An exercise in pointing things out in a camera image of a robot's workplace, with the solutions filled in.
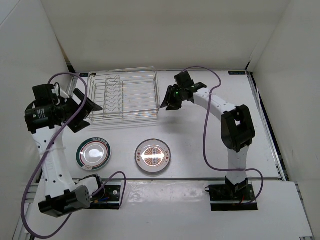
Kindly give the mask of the chrome wire dish rack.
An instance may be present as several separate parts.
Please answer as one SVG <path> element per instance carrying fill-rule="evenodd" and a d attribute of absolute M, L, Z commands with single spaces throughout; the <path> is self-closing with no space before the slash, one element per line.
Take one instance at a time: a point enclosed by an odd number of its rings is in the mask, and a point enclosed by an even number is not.
<path fill-rule="evenodd" d="M 155 67 L 92 71 L 88 98 L 102 108 L 92 112 L 93 124 L 122 124 L 156 120 L 160 107 Z"/>

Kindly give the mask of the orange sunburst plate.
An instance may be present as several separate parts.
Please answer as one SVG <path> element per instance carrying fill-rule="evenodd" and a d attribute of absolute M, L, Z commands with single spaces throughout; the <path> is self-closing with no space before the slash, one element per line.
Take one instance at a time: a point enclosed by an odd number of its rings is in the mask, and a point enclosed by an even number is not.
<path fill-rule="evenodd" d="M 142 141 L 134 153 L 137 167 L 149 176 L 157 176 L 165 172 L 171 159 L 172 154 L 169 146 L 156 138 Z"/>

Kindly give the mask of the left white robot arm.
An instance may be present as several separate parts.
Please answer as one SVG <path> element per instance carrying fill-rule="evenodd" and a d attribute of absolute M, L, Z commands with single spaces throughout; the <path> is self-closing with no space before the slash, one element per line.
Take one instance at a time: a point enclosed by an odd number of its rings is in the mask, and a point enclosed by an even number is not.
<path fill-rule="evenodd" d="M 25 110 L 25 122 L 34 139 L 40 157 L 45 199 L 38 203 L 39 211 L 51 217 L 61 217 L 88 209 L 94 200 L 105 194 L 102 180 L 97 174 L 74 182 L 68 170 L 62 127 L 78 133 L 90 124 L 85 118 L 101 107 L 90 99 L 83 108 L 59 84 L 41 84 L 32 88 L 35 100 Z"/>

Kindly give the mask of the green rimmed white plate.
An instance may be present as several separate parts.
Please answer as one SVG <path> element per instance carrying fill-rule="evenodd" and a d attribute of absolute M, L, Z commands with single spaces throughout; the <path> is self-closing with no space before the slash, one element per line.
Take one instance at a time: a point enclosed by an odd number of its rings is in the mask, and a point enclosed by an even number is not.
<path fill-rule="evenodd" d="M 103 168 L 111 158 L 111 146 L 101 137 L 92 137 L 82 142 L 76 151 L 76 163 L 86 171 Z"/>

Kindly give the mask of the small dark wall label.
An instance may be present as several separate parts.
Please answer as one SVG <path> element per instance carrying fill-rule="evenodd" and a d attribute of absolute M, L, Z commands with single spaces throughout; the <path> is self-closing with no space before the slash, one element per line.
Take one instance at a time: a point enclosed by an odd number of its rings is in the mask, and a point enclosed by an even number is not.
<path fill-rule="evenodd" d="M 228 71 L 228 74 L 232 76 L 238 76 L 238 75 L 246 75 L 246 72 L 239 71 L 239 70 L 231 70 L 231 71 Z"/>

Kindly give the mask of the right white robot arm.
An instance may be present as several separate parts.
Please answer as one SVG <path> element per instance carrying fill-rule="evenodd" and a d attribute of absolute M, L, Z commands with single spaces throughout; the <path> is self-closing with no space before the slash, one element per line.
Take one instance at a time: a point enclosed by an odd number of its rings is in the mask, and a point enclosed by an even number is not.
<path fill-rule="evenodd" d="M 195 83 L 188 71 L 175 75 L 175 84 L 167 88 L 161 107 L 167 111 L 182 108 L 184 101 L 192 102 L 220 121 L 220 135 L 227 148 L 228 167 L 224 193 L 230 200 L 238 199 L 248 186 L 247 156 L 256 136 L 253 120 L 246 105 L 235 105 L 213 93 L 204 83 Z"/>

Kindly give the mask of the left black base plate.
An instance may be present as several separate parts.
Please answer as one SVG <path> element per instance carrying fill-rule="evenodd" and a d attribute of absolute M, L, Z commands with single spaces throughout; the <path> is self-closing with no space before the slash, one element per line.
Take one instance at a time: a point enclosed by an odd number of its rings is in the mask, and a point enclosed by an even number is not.
<path fill-rule="evenodd" d="M 107 183 L 104 186 L 104 195 L 91 203 L 90 210 L 119 210 L 122 199 L 122 183 L 119 181 Z"/>

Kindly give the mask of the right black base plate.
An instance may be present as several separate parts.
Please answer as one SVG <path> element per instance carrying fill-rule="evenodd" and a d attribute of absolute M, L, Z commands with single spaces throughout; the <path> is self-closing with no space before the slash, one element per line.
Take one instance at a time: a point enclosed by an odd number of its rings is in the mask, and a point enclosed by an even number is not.
<path fill-rule="evenodd" d="M 227 191 L 224 184 L 208 185 L 204 189 L 209 193 L 211 211 L 257 211 L 258 204 L 255 201 L 253 185 L 249 184 L 245 189 L 240 190 L 234 196 Z"/>

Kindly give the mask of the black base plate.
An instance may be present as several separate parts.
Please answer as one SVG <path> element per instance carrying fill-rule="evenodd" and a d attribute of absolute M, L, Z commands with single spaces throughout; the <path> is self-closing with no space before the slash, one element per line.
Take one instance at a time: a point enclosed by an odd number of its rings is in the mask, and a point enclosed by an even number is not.
<path fill-rule="evenodd" d="M 249 184 L 245 189 L 240 190 L 234 196 L 227 191 L 224 184 L 208 185 L 204 189 L 209 193 L 211 211 L 257 211 L 258 204 L 255 201 L 253 185 Z"/>
<path fill-rule="evenodd" d="M 104 195 L 91 203 L 90 210 L 119 210 L 122 199 L 122 183 L 119 181 L 107 183 L 104 186 Z"/>

